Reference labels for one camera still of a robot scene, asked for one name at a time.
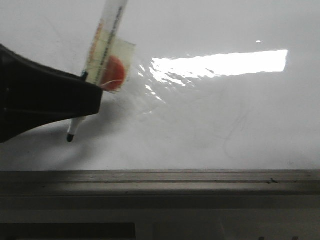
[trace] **black marker tip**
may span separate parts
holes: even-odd
[[[68,136],[66,137],[66,140],[68,141],[68,143],[72,142],[72,140],[74,139],[74,136],[75,135],[68,134]]]

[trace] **marker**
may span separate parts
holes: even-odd
[[[102,17],[98,28],[95,32],[94,39],[88,54],[87,62],[84,68],[84,73],[87,73],[86,82],[102,87],[108,91],[115,83],[123,83],[124,79],[112,79],[106,82],[106,76],[115,76],[115,71],[124,71],[123,66],[110,56],[110,50],[115,41],[117,31],[127,5],[128,0],[108,0],[105,3]],[[85,117],[73,118],[67,131],[67,141],[70,143],[77,133],[80,123]]]

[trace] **white surface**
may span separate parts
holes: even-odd
[[[0,0],[0,42],[79,75],[104,1]],[[320,1],[129,1],[129,81],[73,143],[0,145],[0,170],[318,169]]]

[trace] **black device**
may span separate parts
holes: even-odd
[[[103,90],[0,44],[0,143],[49,123],[97,114]]]

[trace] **whiteboard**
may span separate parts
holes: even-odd
[[[0,0],[0,43],[80,75],[103,0]],[[320,1],[129,1],[128,80],[68,121],[0,145],[1,171],[320,167]]]

